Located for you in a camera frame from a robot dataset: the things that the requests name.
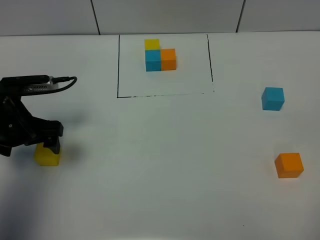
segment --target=wooden block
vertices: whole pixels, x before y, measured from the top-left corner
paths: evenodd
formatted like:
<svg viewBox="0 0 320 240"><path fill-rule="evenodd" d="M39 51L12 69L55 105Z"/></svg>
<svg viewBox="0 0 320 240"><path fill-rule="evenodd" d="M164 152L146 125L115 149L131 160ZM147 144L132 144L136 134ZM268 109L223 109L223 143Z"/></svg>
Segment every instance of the wooden block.
<svg viewBox="0 0 320 240"><path fill-rule="evenodd" d="M280 179L297 178L304 171L299 153L280 153L274 163Z"/></svg>
<svg viewBox="0 0 320 240"><path fill-rule="evenodd" d="M146 40L144 40L144 50L160 50L159 39L146 39Z"/></svg>
<svg viewBox="0 0 320 240"><path fill-rule="evenodd" d="M172 49L161 49L161 70L170 71L177 69L177 57L176 50Z"/></svg>
<svg viewBox="0 0 320 240"><path fill-rule="evenodd" d="M44 143L36 145L34 160L40 166L58 166L61 156L61 148L59 154L54 154L49 148L44 147Z"/></svg>

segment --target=stacked cubes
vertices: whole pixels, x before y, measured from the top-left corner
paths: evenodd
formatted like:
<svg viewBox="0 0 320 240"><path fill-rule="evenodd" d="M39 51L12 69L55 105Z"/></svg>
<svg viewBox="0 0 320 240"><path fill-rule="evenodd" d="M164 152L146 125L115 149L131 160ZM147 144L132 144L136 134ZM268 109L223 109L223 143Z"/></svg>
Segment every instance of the stacked cubes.
<svg viewBox="0 0 320 240"><path fill-rule="evenodd" d="M160 49L159 39L144 40L145 69L147 72L177 69L175 49Z"/></svg>

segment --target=white table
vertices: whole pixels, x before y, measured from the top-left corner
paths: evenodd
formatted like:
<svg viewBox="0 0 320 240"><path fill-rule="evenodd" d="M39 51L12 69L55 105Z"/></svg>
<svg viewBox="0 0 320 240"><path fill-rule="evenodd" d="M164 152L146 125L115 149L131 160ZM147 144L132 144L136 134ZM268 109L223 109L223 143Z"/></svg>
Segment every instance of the white table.
<svg viewBox="0 0 320 240"><path fill-rule="evenodd" d="M34 146L0 156L0 239L317 239L320 33L208 37L210 91L135 98L117 98L118 36L0 38L1 77L78 77L22 98L62 122L62 156L58 167L38 166ZM283 87L281 111L262 110L264 87ZM299 178L278 179L282 152L301 154Z"/></svg>

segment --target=blue cube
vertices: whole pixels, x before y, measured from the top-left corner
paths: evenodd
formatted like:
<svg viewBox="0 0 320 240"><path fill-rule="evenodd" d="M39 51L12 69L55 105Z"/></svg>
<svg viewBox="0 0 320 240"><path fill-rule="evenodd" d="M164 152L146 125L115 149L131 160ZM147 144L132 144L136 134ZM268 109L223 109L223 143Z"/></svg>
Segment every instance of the blue cube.
<svg viewBox="0 0 320 240"><path fill-rule="evenodd" d="M280 111L285 103L284 89L281 87L266 87L261 99L263 110Z"/></svg>
<svg viewBox="0 0 320 240"><path fill-rule="evenodd" d="M147 72L161 71L161 50L145 51L145 69Z"/></svg>

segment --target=orange cube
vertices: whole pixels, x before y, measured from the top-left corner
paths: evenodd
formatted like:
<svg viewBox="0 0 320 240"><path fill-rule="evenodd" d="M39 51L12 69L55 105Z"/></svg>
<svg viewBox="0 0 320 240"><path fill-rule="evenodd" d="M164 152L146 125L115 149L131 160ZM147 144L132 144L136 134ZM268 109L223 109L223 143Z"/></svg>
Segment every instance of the orange cube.
<svg viewBox="0 0 320 240"><path fill-rule="evenodd" d="M161 49L161 71L169 71L177 69L176 50Z"/></svg>
<svg viewBox="0 0 320 240"><path fill-rule="evenodd" d="M297 178L304 171L299 153L280 153L274 163L280 179Z"/></svg>

